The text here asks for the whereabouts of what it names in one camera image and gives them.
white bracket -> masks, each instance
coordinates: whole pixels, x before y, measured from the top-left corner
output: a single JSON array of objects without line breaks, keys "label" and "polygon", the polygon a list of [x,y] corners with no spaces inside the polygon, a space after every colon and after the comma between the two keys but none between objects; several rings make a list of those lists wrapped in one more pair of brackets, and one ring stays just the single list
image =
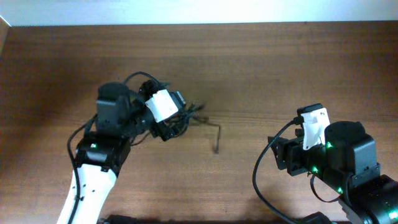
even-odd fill
[{"label": "white bracket", "polygon": [[164,121],[178,112],[178,108],[167,90],[159,90],[145,104],[154,115],[156,123]]},{"label": "white bracket", "polygon": [[302,113],[301,116],[304,118],[303,149],[309,150],[317,144],[325,144],[325,128],[330,124],[326,108]]}]

black cable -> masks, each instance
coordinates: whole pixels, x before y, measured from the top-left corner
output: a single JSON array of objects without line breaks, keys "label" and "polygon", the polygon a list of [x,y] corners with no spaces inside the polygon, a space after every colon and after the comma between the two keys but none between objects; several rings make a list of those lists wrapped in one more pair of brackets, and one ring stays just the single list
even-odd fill
[{"label": "black cable", "polygon": [[130,95],[134,97],[134,99],[136,99],[141,104],[141,106],[145,105],[145,100],[142,98],[140,94],[138,94],[134,90],[130,90]]},{"label": "black cable", "polygon": [[269,207],[269,209],[271,211],[273,211],[276,215],[278,215],[281,219],[283,219],[284,221],[286,221],[289,224],[296,224],[297,221],[289,218],[288,216],[286,216],[285,214],[283,214],[282,212],[278,211],[278,209],[276,209],[274,206],[272,206],[265,198],[264,196],[262,196],[259,188],[257,187],[257,183],[256,183],[256,176],[257,176],[257,170],[259,168],[260,162],[262,160],[262,158],[264,157],[264,155],[266,154],[266,152],[268,151],[268,149],[271,147],[271,145],[276,141],[276,139],[279,138],[279,136],[282,135],[282,133],[291,125],[295,124],[295,121],[291,121],[289,123],[287,123],[274,137],[274,139],[268,143],[268,145],[264,148],[264,150],[261,152],[259,158],[257,159],[256,165],[254,166],[254,170],[253,170],[253,177],[252,177],[252,181],[253,181],[253,187],[254,190],[256,191],[257,195],[259,196],[259,198]]},{"label": "black cable", "polygon": [[326,200],[322,199],[321,197],[319,197],[319,195],[315,191],[315,187],[313,185],[314,180],[315,180],[315,175],[312,175],[311,180],[310,180],[311,190],[312,190],[312,193],[316,196],[317,199],[319,199],[321,202],[325,202],[325,203],[332,203],[332,202],[337,202],[338,201],[338,197],[333,199],[333,200],[329,200],[329,201],[326,201]]},{"label": "black cable", "polygon": [[189,126],[189,121],[191,120],[192,116],[199,110],[202,110],[205,106],[204,105],[190,105],[188,109],[185,111],[177,114],[175,117],[170,119],[170,127],[178,127],[180,130],[174,138],[177,138],[181,135],[183,135],[187,130]]},{"label": "black cable", "polygon": [[352,207],[353,205],[351,204],[349,197],[348,197],[348,181],[349,181],[349,178],[354,174],[352,172],[348,172],[348,173],[345,173],[344,175],[345,175],[345,182],[344,182],[343,198],[346,201],[346,204],[348,206]]},{"label": "black cable", "polygon": [[134,72],[133,74],[129,75],[124,81],[123,84],[126,84],[132,77],[135,77],[136,75],[144,75],[148,78],[150,78],[151,80],[155,81],[157,84],[159,84],[160,82],[154,78],[152,75],[149,75],[146,72]]},{"label": "black cable", "polygon": [[214,151],[216,154],[218,154],[220,152],[221,125],[209,122],[208,118],[203,119],[203,118],[200,118],[198,116],[192,116],[192,119],[194,119],[195,121],[198,121],[199,123],[218,128],[216,149]]},{"label": "black cable", "polygon": [[76,211],[77,211],[77,206],[80,201],[80,179],[79,179],[79,173],[77,171],[77,166],[75,163],[75,158],[73,158],[72,154],[72,149],[70,147],[70,143],[72,142],[72,139],[79,133],[83,128],[87,127],[89,124],[93,124],[93,121],[96,119],[96,115],[93,116],[89,121],[87,121],[84,125],[82,125],[80,128],[78,128],[76,131],[72,133],[72,135],[69,137],[68,142],[67,142],[67,148],[68,148],[68,154],[70,158],[70,162],[72,163],[73,171],[75,173],[75,179],[76,179],[76,197],[75,197],[75,204],[73,206],[72,212],[69,217],[68,224],[72,224],[73,218],[75,217]]},{"label": "black cable", "polygon": [[137,143],[134,143],[134,140],[131,142],[131,146],[138,146],[139,144],[141,144],[148,136],[150,135],[150,132],[148,132],[146,135],[144,135],[144,137],[138,141]]}]

wooden table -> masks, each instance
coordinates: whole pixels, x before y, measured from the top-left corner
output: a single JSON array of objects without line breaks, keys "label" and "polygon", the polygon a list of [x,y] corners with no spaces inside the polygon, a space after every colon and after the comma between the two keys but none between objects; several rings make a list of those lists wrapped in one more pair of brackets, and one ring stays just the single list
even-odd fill
[{"label": "wooden table", "polygon": [[[332,121],[361,121],[382,173],[396,180],[397,62],[398,22],[12,27],[0,59],[0,223],[57,221],[72,176],[69,135],[95,113],[101,84],[140,70],[206,103],[202,114],[223,126],[220,154],[212,127],[147,140],[132,149],[102,217],[275,220],[252,187],[254,163],[268,136],[317,102]],[[272,153],[257,179],[291,217],[345,220],[337,203],[313,196],[306,175],[279,171]]]}]

green led light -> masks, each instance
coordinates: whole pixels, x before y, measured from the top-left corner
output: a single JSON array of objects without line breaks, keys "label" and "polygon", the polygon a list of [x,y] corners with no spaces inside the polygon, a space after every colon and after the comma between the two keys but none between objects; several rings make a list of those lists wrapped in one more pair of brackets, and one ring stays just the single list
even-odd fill
[{"label": "green led light", "polygon": [[398,218],[398,212],[391,212],[388,214],[388,216],[390,219]]},{"label": "green led light", "polygon": [[330,149],[331,147],[333,147],[333,146],[330,144],[330,142],[326,142],[326,148]]}]

